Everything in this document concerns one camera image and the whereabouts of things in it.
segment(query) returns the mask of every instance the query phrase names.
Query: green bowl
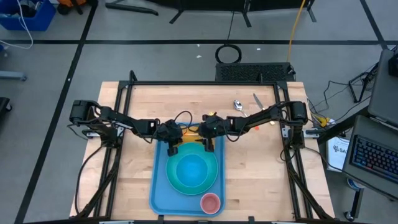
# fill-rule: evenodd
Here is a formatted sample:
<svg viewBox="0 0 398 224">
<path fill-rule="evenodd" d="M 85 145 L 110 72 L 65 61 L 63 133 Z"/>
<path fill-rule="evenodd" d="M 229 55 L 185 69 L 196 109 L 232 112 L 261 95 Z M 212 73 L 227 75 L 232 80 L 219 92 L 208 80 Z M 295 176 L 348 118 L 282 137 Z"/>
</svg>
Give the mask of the green bowl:
<svg viewBox="0 0 398 224">
<path fill-rule="evenodd" d="M 178 147 L 169 157 L 166 175 L 175 190 L 185 195 L 198 195 L 216 181 L 218 163 L 214 152 L 206 152 L 202 144 L 189 142 Z"/>
</svg>

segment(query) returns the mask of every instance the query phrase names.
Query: small cup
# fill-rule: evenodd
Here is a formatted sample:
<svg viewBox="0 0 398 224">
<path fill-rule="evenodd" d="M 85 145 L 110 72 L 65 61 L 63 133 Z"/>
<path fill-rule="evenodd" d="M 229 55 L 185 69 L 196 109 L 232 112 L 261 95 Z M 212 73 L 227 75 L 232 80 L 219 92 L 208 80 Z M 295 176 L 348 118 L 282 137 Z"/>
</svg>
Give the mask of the small cup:
<svg viewBox="0 0 398 224">
<path fill-rule="evenodd" d="M 202 196 L 200 200 L 200 207 L 206 214 L 215 214 L 221 207 L 220 198 L 217 196 L 217 194 L 207 193 Z"/>
</svg>

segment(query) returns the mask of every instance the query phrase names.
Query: gray floor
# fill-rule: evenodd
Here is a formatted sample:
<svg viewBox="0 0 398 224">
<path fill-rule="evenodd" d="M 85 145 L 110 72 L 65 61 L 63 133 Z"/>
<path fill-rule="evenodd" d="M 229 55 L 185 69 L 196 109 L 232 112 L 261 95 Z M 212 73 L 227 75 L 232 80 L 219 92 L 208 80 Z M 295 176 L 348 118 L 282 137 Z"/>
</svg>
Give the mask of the gray floor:
<svg viewBox="0 0 398 224">
<path fill-rule="evenodd" d="M 88 40 L 225 39 L 230 12 L 184 12 L 174 25 L 169 20 L 176 10 L 152 3 L 159 17 L 106 9 L 100 2 Z M 367 0 L 386 40 L 398 40 L 395 0 Z M 34 32 L 34 39 L 78 40 L 85 26 L 84 15 L 57 14 L 47 32 Z M 377 40 L 360 1 L 317 0 L 312 23 L 306 11 L 298 24 L 297 40 Z M 252 28 L 241 14 L 235 14 L 231 39 L 289 39 L 297 10 L 253 12 Z M 27 39 L 24 32 L 0 27 L 0 39 Z M 25 72 L 26 82 L 0 80 L 0 96 L 11 98 L 14 110 L 0 127 L 0 214 L 2 223 L 12 223 L 32 174 L 44 137 L 54 114 L 59 94 L 77 45 L 37 44 L 30 50 L 10 48 L 0 55 L 2 70 Z M 85 45 L 78 62 L 43 171 L 37 183 L 25 222 L 67 218 L 86 142 L 76 138 L 66 125 L 73 100 L 96 100 L 101 82 L 125 80 L 133 69 L 139 80 L 214 80 L 214 52 L 219 45 Z M 287 45 L 239 45 L 242 62 L 284 62 Z M 379 45 L 294 45 L 292 65 L 297 80 L 304 82 L 315 104 L 323 99 L 328 80 L 346 83 L 378 61 Z M 233 51 L 221 53 L 222 60 L 234 60 Z M 328 96 L 344 86 L 332 85 Z M 339 118 L 353 106 L 348 90 L 329 100 L 324 115 Z M 354 113 L 366 103 L 352 110 Z M 341 174 L 326 171 L 336 217 L 349 210 L 354 192 Z M 392 223 L 398 219 L 398 203 L 371 190 L 365 191 L 357 221 Z"/>
</svg>

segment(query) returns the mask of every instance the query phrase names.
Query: blue bin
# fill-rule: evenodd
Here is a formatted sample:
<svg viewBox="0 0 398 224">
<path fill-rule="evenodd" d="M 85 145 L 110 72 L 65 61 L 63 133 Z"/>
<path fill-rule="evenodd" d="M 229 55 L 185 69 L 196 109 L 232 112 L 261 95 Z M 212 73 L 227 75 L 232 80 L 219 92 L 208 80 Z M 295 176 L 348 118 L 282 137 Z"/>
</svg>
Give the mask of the blue bin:
<svg viewBox="0 0 398 224">
<path fill-rule="evenodd" d="M 17 11 L 19 12 L 17 0 L 0 0 L 0 13 L 12 14 Z M 24 20 L 29 31 L 46 31 L 54 15 L 54 6 L 49 0 L 43 0 L 36 15 L 32 18 L 24 17 Z M 0 17 L 0 24 L 7 30 L 25 30 L 19 23 L 19 17 Z"/>
</svg>

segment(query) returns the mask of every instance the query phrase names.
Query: wooden tabletop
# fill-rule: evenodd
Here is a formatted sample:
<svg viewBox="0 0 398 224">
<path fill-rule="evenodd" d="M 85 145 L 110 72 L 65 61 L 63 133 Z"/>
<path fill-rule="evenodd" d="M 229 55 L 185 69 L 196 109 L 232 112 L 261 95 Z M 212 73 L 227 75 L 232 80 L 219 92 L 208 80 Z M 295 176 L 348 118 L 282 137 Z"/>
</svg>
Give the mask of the wooden tabletop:
<svg viewBox="0 0 398 224">
<path fill-rule="evenodd" d="M 118 82 L 104 82 L 98 103 L 113 108 L 117 87 Z M 303 83 L 288 83 L 288 87 L 291 100 L 307 102 Z M 201 121 L 203 114 L 214 111 L 222 118 L 242 116 L 234 110 L 233 101 L 239 100 L 247 114 L 257 113 L 260 109 L 254 101 L 253 93 L 265 108 L 275 103 L 271 86 L 133 86 L 128 115 L 136 119 L 159 118 L 161 122 L 174 119 L 183 110 L 191 111 L 196 122 Z M 123 111 L 124 96 L 120 112 Z M 181 115 L 179 121 L 189 121 L 188 115 Z M 312 123 L 308 122 L 306 127 L 311 128 Z M 248 216 L 254 216 L 256 221 L 293 220 L 286 165 L 279 158 L 283 148 L 279 129 L 279 123 L 267 123 L 261 125 L 259 130 L 251 129 L 237 142 L 226 142 L 226 206 L 220 215 L 214 218 L 165 216 L 165 220 L 245 221 Z M 305 145 L 318 150 L 314 139 L 306 139 Z M 99 146 L 98 138 L 89 140 L 84 159 Z M 157 219 L 157 214 L 149 206 L 154 147 L 155 143 L 148 144 L 126 131 L 112 219 Z M 80 210 L 98 188 L 104 152 L 103 149 L 95 155 L 81 175 L 78 196 Z M 305 149 L 302 149 L 301 155 L 309 191 L 323 209 L 334 217 L 320 156 Z M 297 193 L 301 216 L 305 217 L 302 194 L 298 188 Z M 108 192 L 105 192 L 101 215 L 105 214 L 107 199 Z"/>
</svg>

